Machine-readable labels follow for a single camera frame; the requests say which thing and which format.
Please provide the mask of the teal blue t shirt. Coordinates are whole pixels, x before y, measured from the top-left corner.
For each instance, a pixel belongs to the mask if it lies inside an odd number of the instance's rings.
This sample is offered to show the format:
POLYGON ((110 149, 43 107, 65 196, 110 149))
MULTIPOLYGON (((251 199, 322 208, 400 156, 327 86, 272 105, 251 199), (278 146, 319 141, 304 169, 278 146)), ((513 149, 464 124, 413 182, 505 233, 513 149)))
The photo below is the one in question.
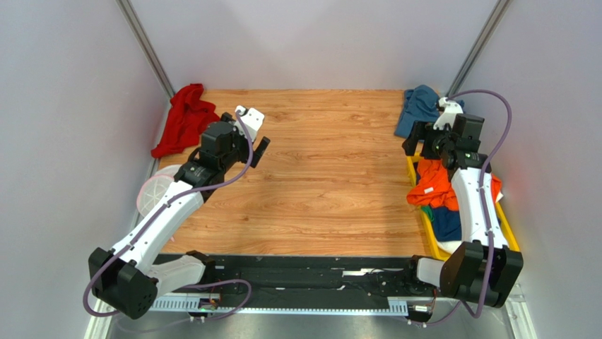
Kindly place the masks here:
POLYGON ((427 85, 419 85, 414 89, 406 90, 394 135, 407 138, 416 121, 435 123, 439 118, 438 102, 439 95, 427 85))

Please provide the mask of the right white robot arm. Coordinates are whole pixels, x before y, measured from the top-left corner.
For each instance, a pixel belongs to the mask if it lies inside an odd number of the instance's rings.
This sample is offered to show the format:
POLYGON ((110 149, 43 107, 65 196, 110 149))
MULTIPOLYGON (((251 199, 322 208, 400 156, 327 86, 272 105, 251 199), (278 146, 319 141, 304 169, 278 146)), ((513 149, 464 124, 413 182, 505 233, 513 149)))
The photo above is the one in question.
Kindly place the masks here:
POLYGON ((403 149, 413 155, 423 143, 421 156, 441 160, 459 203, 462 242, 443 261, 413 256, 413 277, 439 289, 444 297, 460 302, 501 307, 523 268, 523 256, 513 250, 502 233, 492 197, 490 159, 479 153, 481 117, 458 114, 439 129, 433 122, 417 121, 403 149))

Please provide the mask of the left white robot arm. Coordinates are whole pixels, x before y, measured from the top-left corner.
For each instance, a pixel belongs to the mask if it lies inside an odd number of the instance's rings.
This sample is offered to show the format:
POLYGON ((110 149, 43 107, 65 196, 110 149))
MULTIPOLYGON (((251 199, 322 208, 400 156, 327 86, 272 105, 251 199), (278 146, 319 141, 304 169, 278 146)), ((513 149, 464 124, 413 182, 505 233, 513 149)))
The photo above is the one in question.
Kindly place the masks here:
POLYGON ((179 167, 173 182, 151 212, 110 249, 96 248, 88 258, 90 281, 82 303, 96 317, 122 314, 139 319, 163 295, 203 282, 215 262, 199 251, 156 264, 161 249, 216 190, 255 168, 270 143, 254 142, 265 115, 238 106, 222 114, 200 136, 200 145, 179 167))

